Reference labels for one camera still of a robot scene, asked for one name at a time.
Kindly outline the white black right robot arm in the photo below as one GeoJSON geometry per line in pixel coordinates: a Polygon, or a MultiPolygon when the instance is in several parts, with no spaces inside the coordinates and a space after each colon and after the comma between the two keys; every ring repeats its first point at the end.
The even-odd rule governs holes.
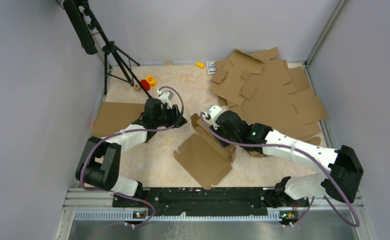
{"type": "Polygon", "coordinates": [[[314,171],[301,177],[284,177],[277,183],[275,193],[280,205],[290,206],[295,200],[319,196],[342,203],[355,201],[364,169],[353,148],[313,145],[268,125],[247,124],[237,113],[218,106],[206,113],[212,121],[213,135],[224,147],[234,144],[248,152],[284,158],[314,171]]]}

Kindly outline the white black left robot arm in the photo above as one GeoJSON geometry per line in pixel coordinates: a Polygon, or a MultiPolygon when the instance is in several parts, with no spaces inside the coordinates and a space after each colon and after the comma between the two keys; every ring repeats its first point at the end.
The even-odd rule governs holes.
{"type": "Polygon", "coordinates": [[[143,110],[130,118],[124,128],[102,137],[91,136],[75,171],[81,187],[124,195],[132,207],[143,202],[142,184],[120,174],[121,156],[133,147],[147,143],[156,133],[187,124],[184,108],[165,100],[149,98],[143,110]]]}

